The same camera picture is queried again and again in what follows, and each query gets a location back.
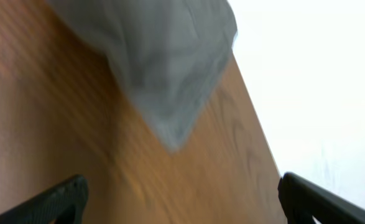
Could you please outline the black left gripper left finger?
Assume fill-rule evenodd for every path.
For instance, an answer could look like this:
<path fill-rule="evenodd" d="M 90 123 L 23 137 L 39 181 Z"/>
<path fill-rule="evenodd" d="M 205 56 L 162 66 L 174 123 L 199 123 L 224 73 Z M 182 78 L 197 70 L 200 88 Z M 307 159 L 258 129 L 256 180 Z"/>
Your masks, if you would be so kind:
<path fill-rule="evenodd" d="M 81 224 L 88 201 L 88 182 L 74 175 L 0 214 L 0 224 Z"/>

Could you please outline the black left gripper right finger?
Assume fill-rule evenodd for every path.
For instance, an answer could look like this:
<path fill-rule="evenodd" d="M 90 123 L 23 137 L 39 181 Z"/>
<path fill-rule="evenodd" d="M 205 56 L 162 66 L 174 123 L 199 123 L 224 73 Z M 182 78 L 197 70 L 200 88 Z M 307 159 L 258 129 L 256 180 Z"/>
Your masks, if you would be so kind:
<path fill-rule="evenodd" d="M 278 196 L 288 224 L 365 224 L 365 210 L 292 172 L 279 180 Z"/>

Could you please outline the grey shorts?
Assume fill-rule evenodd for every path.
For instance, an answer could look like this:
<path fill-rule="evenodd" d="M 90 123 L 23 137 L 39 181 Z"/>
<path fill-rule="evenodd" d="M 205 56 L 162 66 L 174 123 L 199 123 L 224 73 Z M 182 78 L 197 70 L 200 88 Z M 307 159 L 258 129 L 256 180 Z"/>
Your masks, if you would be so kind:
<path fill-rule="evenodd" d="M 103 54 L 120 88 L 170 152 L 188 139 L 231 56 L 227 0 L 51 0 Z"/>

